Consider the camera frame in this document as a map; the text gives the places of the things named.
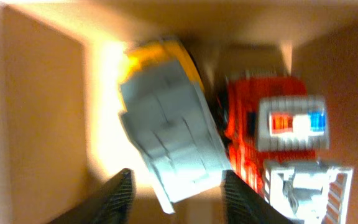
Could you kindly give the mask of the yellow grey toy dump truck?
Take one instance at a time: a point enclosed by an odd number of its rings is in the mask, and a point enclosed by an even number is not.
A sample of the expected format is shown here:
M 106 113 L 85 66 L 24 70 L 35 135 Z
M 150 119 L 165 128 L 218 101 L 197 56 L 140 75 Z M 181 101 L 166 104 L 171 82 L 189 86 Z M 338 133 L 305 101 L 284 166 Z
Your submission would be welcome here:
M 173 214 L 177 202 L 218 186 L 231 164 L 183 44 L 151 40 L 126 56 L 120 120 L 149 170 L 162 210 Z

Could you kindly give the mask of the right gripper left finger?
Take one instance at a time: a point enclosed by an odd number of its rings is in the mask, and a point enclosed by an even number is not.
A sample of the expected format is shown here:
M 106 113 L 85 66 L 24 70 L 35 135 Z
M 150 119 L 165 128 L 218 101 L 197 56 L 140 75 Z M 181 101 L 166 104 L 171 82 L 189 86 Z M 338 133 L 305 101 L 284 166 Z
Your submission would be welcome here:
M 134 196 L 134 172 L 124 168 L 86 200 L 49 224 L 126 224 Z

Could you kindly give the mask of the red toy fire truck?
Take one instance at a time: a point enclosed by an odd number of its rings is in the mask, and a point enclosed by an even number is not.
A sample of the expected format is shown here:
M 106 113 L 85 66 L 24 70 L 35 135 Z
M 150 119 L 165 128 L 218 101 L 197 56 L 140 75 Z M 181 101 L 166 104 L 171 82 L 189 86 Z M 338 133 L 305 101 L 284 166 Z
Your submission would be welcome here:
M 218 123 L 234 172 L 293 223 L 345 223 L 353 168 L 318 159 L 328 111 L 294 77 L 228 79 Z

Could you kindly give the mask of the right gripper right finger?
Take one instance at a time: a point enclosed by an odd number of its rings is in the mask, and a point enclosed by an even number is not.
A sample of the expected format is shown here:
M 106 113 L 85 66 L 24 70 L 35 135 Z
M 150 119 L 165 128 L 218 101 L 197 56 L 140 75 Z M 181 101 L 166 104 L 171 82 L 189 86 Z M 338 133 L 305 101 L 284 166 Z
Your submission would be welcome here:
M 223 172 L 221 190 L 228 224 L 293 224 L 290 219 L 268 204 L 233 170 Z

